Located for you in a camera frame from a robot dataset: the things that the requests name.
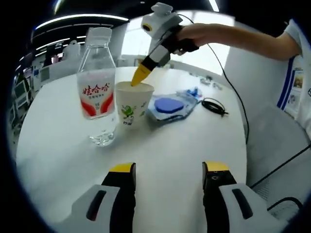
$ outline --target black cable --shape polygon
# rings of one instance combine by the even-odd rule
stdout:
[[[185,16],[185,15],[182,15],[182,14],[178,14],[179,16],[183,16],[185,18],[187,18],[191,23],[194,23],[189,17]]]
[[[270,206],[270,207],[267,209],[267,211],[273,209],[274,207],[276,207],[276,206],[279,205],[280,203],[282,203],[282,202],[284,202],[284,201],[288,201],[288,200],[294,202],[294,203],[298,206],[299,210],[302,209],[302,206],[303,206],[303,205],[302,205],[302,203],[301,203],[297,198],[287,197],[287,198],[283,198],[283,199],[277,201],[276,203],[274,203],[272,206]]]
[[[213,103],[213,102],[210,102],[210,101],[206,101],[206,99],[209,99],[209,100],[214,100],[216,102],[219,103],[216,104],[216,103]],[[221,115],[222,117],[225,115],[225,114],[229,114],[225,111],[225,107],[223,106],[222,103],[220,103],[218,100],[216,99],[213,99],[213,98],[204,98],[204,100],[202,100],[201,102],[202,106],[205,107],[206,109],[210,110],[211,112],[213,113],[216,113],[216,114],[219,114]]]
[[[284,163],[282,163],[280,166],[278,166],[276,169],[274,169],[273,171],[269,172],[267,175],[265,175],[264,177],[262,177],[259,181],[257,181],[256,183],[254,183],[252,186],[250,186],[250,188],[254,188],[255,186],[257,186],[259,183],[261,183],[262,181],[264,181],[265,179],[267,179],[269,176],[271,176],[273,173],[275,173],[277,170],[279,170],[281,167],[283,167],[284,165],[288,164],[291,160],[293,160],[294,158],[298,157],[299,155],[301,155],[303,152],[305,152],[307,149],[311,148],[311,144],[308,145],[306,148],[304,148],[303,150],[301,150],[300,152],[298,152],[296,155],[294,155],[293,157],[291,157],[290,159],[288,159],[287,161],[285,161]]]
[[[182,14],[178,14],[178,15],[183,16],[183,17],[187,18],[191,23],[194,23],[194,22],[193,22],[190,18],[188,18],[187,16],[184,16],[184,15],[182,15]],[[223,74],[224,74],[224,76],[225,76],[225,79],[226,79],[227,82],[230,84],[230,86],[232,87],[232,89],[234,90],[234,92],[237,94],[237,96],[238,96],[238,98],[239,98],[239,100],[240,100],[240,102],[241,102],[241,105],[242,105],[242,108],[243,108],[243,112],[244,112],[244,116],[245,116],[245,120],[246,120],[246,127],[247,127],[247,132],[246,132],[246,144],[247,144],[247,143],[248,143],[248,137],[249,137],[249,123],[248,123],[248,118],[247,118],[247,114],[246,114],[246,110],[245,110],[245,106],[244,106],[244,103],[243,103],[243,101],[242,101],[242,98],[240,97],[239,93],[237,92],[237,90],[235,89],[235,87],[233,86],[233,84],[229,81],[229,79],[228,79],[228,77],[227,77],[227,75],[226,75],[226,73],[225,73],[225,70],[224,70],[224,68],[223,68],[223,66],[222,66],[222,64],[221,64],[221,62],[220,62],[220,60],[218,59],[218,57],[217,57],[215,51],[212,49],[212,47],[211,47],[209,44],[207,44],[207,45],[209,46],[210,50],[212,50],[213,54],[215,55],[215,57],[216,57],[216,59],[217,59],[219,65],[220,65],[220,67],[221,67],[221,69],[222,69],[222,71],[223,71]]]

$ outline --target plastic bottle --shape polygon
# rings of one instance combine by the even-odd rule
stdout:
[[[77,73],[82,113],[89,120],[88,136],[96,145],[103,147],[113,142],[116,129],[116,67],[108,48],[111,32],[110,28],[89,30],[86,50]]]

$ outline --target white table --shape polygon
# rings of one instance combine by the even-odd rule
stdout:
[[[136,67],[117,68],[116,81],[132,79]],[[17,167],[26,191],[42,217],[59,222],[72,203],[108,170],[136,162],[135,233],[206,232],[202,205],[202,162],[229,165],[239,183],[246,181],[246,145],[242,116],[232,90],[200,84],[185,71],[155,69],[145,80],[154,94],[198,86],[205,97],[219,100],[229,112],[221,118],[202,105],[185,120],[152,125],[111,147],[99,148],[87,138],[79,106],[76,75],[55,80],[37,94],[21,129]]]

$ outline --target paper cup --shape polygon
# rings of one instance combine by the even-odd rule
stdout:
[[[120,124],[136,128],[143,120],[154,87],[145,83],[131,86],[131,82],[120,82],[115,86],[116,104]]]

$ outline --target hand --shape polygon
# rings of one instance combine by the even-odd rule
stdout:
[[[189,26],[185,26],[178,34],[177,39],[192,39],[194,41],[194,44],[198,47],[205,45],[208,43],[208,31],[209,26],[208,24],[204,23],[194,23]],[[174,54],[182,55],[184,54],[184,51],[175,51]]]

